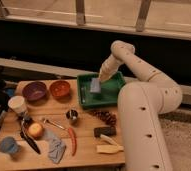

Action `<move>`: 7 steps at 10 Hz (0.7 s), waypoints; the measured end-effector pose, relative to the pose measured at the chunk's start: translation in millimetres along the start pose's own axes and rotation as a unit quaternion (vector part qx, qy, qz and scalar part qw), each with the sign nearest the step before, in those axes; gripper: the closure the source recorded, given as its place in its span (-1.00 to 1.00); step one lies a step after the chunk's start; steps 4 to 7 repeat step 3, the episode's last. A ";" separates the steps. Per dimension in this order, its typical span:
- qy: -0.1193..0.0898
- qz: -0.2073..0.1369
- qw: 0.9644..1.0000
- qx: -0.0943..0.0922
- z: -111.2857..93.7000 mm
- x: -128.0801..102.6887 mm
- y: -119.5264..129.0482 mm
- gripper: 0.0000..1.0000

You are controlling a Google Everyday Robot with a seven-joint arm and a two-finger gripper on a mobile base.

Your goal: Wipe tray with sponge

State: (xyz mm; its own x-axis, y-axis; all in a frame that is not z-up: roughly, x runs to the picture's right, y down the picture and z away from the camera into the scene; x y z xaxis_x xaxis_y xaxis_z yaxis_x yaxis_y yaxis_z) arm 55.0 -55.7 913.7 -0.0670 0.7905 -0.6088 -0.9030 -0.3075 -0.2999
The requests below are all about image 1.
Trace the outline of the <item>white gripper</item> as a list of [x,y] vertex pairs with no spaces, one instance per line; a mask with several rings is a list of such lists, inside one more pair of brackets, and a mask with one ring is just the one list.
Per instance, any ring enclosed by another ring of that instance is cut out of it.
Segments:
[[99,71],[99,81],[105,82],[109,80],[117,71],[120,66],[120,61],[113,55],[110,55],[101,65]]

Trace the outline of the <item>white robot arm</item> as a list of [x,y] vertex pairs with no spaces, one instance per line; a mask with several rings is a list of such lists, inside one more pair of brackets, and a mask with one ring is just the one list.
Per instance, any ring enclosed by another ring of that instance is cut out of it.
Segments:
[[181,87],[168,75],[135,55],[135,47],[116,40],[103,62],[99,80],[104,82],[126,65],[137,77],[118,95],[126,171],[173,171],[158,119],[182,102]]

